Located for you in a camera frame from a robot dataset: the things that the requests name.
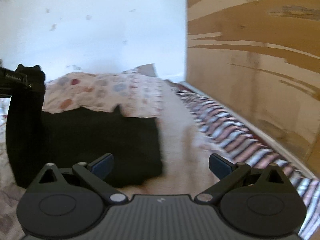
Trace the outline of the black garment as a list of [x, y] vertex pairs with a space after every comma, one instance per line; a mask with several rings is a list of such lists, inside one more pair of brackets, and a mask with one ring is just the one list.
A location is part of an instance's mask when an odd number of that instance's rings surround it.
[[13, 94], [6, 125], [9, 163], [18, 186], [27, 188], [46, 163], [70, 168], [104, 154], [114, 156], [105, 181], [113, 187], [140, 185], [162, 174], [159, 132], [154, 118], [132, 118], [119, 106], [110, 113], [84, 107], [48, 113], [44, 95]]

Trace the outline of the striped bed sheet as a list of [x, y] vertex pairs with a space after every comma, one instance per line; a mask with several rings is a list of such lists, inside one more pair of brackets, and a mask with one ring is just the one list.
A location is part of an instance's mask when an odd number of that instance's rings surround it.
[[218, 147], [233, 163], [242, 161], [254, 168], [265, 168], [270, 163], [276, 163], [281, 167], [306, 206], [306, 218], [299, 236], [302, 239], [319, 239], [319, 179], [299, 169], [217, 101], [179, 83], [168, 84], [206, 137], [205, 146]]

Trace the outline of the floral patterned bed cover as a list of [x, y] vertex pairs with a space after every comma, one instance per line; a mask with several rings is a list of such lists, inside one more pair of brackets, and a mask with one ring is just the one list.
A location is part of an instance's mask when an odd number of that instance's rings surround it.
[[79, 77], [90, 92], [74, 90], [70, 85], [49, 84], [44, 108], [57, 113], [60, 103], [70, 99], [69, 109], [78, 106], [94, 111], [109, 112], [121, 105], [126, 116], [157, 118], [163, 150], [163, 174], [142, 185], [121, 188], [125, 194], [184, 194], [192, 195], [217, 182], [208, 168], [210, 146], [197, 130], [191, 114], [165, 81], [143, 75], [138, 69], [125, 74], [70, 73]]

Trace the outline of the wooden wardrobe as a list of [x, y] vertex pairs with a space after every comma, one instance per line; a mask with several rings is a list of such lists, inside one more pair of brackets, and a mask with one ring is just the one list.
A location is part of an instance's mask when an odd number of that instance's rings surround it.
[[319, 173], [319, 0], [187, 0], [187, 82]]

